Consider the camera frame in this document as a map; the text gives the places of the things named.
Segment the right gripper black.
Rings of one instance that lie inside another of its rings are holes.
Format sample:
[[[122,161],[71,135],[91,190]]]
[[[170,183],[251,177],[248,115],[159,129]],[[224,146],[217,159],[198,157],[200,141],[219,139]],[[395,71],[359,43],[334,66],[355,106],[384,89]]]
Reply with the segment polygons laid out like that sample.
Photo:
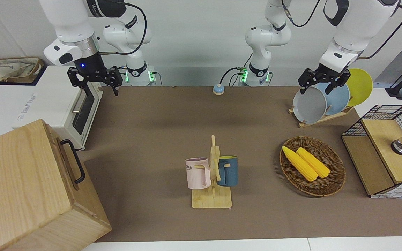
[[[83,79],[80,81],[77,77],[80,75]],[[86,57],[77,59],[76,67],[69,67],[68,78],[73,87],[79,87],[87,96],[92,96],[91,90],[88,87],[89,82],[103,82],[107,84],[107,68],[103,62],[99,52]],[[114,95],[118,96],[119,87],[123,83],[123,78],[117,67],[109,69],[109,86],[112,87]]]

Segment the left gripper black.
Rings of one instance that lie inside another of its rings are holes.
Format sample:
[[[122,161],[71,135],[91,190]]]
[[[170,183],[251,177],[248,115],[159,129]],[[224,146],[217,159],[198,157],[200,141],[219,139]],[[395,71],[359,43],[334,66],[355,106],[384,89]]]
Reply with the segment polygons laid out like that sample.
[[[330,84],[325,89],[325,93],[329,95],[335,88],[343,87],[349,78],[349,69],[335,71],[323,64],[319,64],[318,68],[315,71],[311,69],[305,69],[298,78],[300,94],[305,94],[306,90],[314,84],[330,82]]]

